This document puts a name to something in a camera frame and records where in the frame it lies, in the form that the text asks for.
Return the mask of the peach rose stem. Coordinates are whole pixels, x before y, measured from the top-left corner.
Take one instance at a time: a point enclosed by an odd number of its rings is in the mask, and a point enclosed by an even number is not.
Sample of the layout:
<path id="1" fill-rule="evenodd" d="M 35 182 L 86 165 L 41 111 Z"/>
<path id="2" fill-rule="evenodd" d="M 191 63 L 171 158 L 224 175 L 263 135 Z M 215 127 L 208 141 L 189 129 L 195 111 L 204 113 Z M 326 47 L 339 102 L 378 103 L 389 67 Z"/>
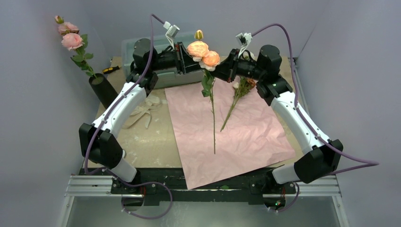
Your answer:
<path id="1" fill-rule="evenodd" d="M 203 69 L 203 79 L 201 80 L 202 95 L 208 97 L 211 103 L 211 112 L 213 116 L 213 153 L 216 153 L 216 117 L 214 105 L 213 87 L 215 77 L 212 76 L 216 67 L 220 64 L 220 55 L 216 51 L 211 51 L 209 46 L 203 41 L 204 34 L 202 30 L 197 30 L 194 34 L 195 41 L 187 46 L 187 52 L 195 62 L 199 63 Z"/>

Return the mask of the beige printed ribbon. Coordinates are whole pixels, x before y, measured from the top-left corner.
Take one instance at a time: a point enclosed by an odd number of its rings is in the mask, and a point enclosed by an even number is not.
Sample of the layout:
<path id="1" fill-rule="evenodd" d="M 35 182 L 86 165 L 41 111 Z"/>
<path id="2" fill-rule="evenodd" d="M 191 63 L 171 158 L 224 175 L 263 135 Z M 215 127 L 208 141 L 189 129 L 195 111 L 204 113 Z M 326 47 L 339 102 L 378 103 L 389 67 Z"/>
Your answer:
<path id="1" fill-rule="evenodd" d="M 138 106 L 135 107 L 135 109 L 129 115 L 128 120 L 124 123 L 122 128 L 129 129 L 133 127 L 137 121 L 139 121 L 141 118 L 147 115 L 146 120 L 144 122 L 144 126 L 146 129 L 148 129 L 152 120 L 151 112 L 157 111 L 164 104 L 167 104 L 166 99 L 161 99 L 154 95 L 146 97 L 145 101 L 143 101 L 142 103 L 140 103 Z"/>

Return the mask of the purple wrapping paper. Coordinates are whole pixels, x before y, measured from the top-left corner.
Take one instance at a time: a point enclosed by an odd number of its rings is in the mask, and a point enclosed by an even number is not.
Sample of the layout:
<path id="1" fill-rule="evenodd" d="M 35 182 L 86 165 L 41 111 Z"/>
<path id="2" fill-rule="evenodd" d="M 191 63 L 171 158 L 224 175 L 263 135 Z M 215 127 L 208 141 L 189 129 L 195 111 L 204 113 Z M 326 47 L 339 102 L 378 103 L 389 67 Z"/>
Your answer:
<path id="1" fill-rule="evenodd" d="M 276 114 L 256 91 L 230 110 L 232 84 L 217 80 L 214 99 L 200 83 L 165 90 L 188 189 L 294 158 Z"/>

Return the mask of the pink rose stem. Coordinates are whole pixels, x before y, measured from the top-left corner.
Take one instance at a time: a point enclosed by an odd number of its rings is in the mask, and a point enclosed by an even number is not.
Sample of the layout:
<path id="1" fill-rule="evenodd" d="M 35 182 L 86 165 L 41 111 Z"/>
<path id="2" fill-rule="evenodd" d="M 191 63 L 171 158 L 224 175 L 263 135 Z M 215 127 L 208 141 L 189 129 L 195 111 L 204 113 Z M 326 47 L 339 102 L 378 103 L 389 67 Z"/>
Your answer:
<path id="1" fill-rule="evenodd" d="M 70 23 L 64 21 L 61 16 L 54 17 L 55 23 L 57 24 L 57 29 L 62 37 L 61 44 L 68 51 L 74 51 L 70 59 L 89 77 L 97 78 L 96 73 L 93 68 L 88 63 L 88 60 L 94 57 L 93 53 L 86 52 L 88 46 L 88 36 L 87 34 L 81 35 L 80 29 Z"/>

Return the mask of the artificial flower bunch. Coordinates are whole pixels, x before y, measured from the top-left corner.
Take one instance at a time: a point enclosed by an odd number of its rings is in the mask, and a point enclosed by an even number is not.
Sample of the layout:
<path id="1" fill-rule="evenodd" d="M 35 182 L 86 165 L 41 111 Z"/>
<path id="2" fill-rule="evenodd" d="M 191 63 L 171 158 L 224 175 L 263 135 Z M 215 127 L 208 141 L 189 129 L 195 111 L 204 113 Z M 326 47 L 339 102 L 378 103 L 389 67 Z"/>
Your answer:
<path id="1" fill-rule="evenodd" d="M 233 96 L 233 102 L 229 108 L 229 111 L 225 117 L 225 120 L 223 122 L 223 125 L 220 128 L 220 132 L 222 132 L 231 116 L 232 111 L 234 110 L 236 104 L 238 101 L 244 97 L 245 95 L 249 94 L 250 91 L 255 88 L 256 86 L 256 81 L 254 79 L 246 78 L 243 76 L 239 77 L 239 81 L 235 82 L 233 84 L 233 90 L 234 90 L 234 96 Z"/>

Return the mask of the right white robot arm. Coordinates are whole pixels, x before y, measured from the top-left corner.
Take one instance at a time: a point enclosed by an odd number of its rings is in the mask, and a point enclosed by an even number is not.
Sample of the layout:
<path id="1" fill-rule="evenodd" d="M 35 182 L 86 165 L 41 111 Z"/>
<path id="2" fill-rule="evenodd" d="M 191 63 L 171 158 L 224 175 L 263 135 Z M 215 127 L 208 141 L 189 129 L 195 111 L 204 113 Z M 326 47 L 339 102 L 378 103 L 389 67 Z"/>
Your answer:
<path id="1" fill-rule="evenodd" d="M 285 183 L 310 183 L 334 173 L 343 145 L 318 129 L 302 106 L 296 103 L 295 91 L 279 72 L 282 63 L 279 49 L 264 45 L 255 61 L 241 59 L 239 53 L 238 49 L 233 49 L 212 71 L 212 76 L 226 82 L 234 81 L 236 76 L 255 79 L 259 96 L 285 121 L 304 154 L 293 164 L 269 171 L 266 188 L 270 192 L 278 192 Z"/>

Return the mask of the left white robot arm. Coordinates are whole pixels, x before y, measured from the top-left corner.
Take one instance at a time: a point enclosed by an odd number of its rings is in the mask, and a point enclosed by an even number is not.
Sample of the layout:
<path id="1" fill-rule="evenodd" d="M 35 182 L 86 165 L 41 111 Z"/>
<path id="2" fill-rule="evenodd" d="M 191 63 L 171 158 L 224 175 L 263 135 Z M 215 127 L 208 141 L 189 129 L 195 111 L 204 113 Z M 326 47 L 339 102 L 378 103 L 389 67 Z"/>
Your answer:
<path id="1" fill-rule="evenodd" d="M 153 42 L 143 38 L 135 43 L 132 56 L 131 71 L 121 92 L 100 117 L 91 124 L 82 124 L 78 131 L 85 173 L 95 173 L 88 170 L 88 161 L 100 164 L 123 180 L 122 186 L 128 193 L 138 192 L 141 180 L 137 169 L 124 159 L 123 149 L 117 141 L 124 123 L 154 89 L 157 71 L 176 69 L 178 73 L 186 74 L 201 69 L 182 42 L 157 52 Z"/>

